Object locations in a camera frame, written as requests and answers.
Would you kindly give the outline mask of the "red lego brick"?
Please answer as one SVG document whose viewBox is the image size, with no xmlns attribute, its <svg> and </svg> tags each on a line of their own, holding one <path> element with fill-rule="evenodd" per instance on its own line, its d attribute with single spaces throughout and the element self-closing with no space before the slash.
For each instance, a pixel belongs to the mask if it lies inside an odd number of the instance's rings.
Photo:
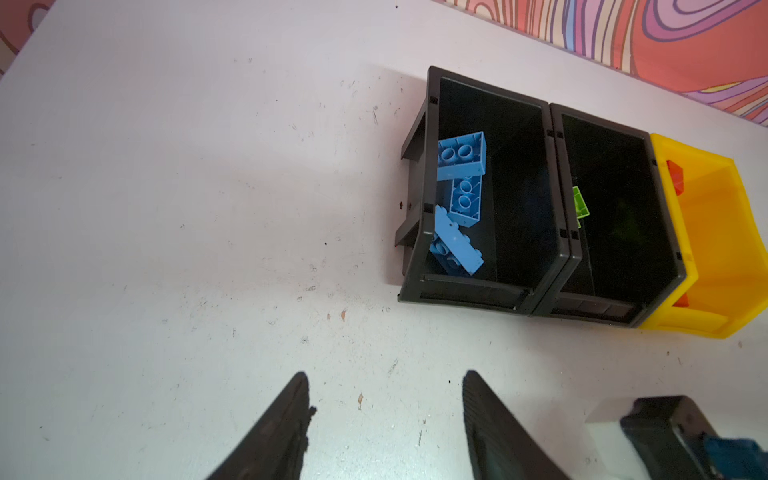
<svg viewBox="0 0 768 480">
<path fill-rule="evenodd" d="M 690 306 L 688 294 L 682 294 L 680 298 L 673 304 L 673 306 L 676 308 L 688 308 Z"/>
<path fill-rule="evenodd" d="M 675 194 L 681 196 L 685 191 L 684 169 L 671 160 L 667 160 L 666 164 Z"/>
</svg>

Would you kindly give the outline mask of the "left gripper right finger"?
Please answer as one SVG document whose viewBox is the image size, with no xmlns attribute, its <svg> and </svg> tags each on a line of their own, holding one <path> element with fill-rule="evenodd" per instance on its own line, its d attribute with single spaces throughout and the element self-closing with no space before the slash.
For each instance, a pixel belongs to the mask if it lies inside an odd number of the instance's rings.
<svg viewBox="0 0 768 480">
<path fill-rule="evenodd" d="M 463 378 L 462 400 L 475 479 L 568 479 L 474 370 Z"/>
</svg>

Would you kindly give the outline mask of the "green lego brick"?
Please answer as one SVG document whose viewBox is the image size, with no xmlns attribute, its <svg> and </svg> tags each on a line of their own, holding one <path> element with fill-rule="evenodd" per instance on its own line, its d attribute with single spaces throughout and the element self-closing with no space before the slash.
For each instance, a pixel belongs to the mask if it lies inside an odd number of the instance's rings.
<svg viewBox="0 0 768 480">
<path fill-rule="evenodd" d="M 575 212 L 576 212 L 576 223 L 577 223 L 577 227 L 581 229 L 582 228 L 581 220 L 590 216 L 590 210 L 586 204 L 586 201 L 581 193 L 580 188 L 578 186 L 573 186 L 572 191 L 573 191 L 573 200 L 574 200 L 574 206 L 575 206 Z"/>
</svg>

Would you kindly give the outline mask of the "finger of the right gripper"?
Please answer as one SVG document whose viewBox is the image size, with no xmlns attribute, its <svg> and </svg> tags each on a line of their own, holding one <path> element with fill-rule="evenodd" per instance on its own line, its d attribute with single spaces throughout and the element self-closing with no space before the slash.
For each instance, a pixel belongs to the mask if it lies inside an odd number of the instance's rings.
<svg viewBox="0 0 768 480">
<path fill-rule="evenodd" d="M 614 398 L 587 416 L 610 479 L 718 479 L 704 447 L 717 433 L 685 395 Z"/>
</svg>

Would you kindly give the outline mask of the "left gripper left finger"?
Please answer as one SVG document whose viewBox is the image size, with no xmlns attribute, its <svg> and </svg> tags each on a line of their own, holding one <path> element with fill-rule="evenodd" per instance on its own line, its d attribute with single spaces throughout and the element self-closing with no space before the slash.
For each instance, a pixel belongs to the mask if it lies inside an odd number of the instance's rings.
<svg viewBox="0 0 768 480">
<path fill-rule="evenodd" d="M 298 480 L 315 413 L 316 408 L 310 405 L 308 377 L 298 372 L 209 477 Z"/>
</svg>

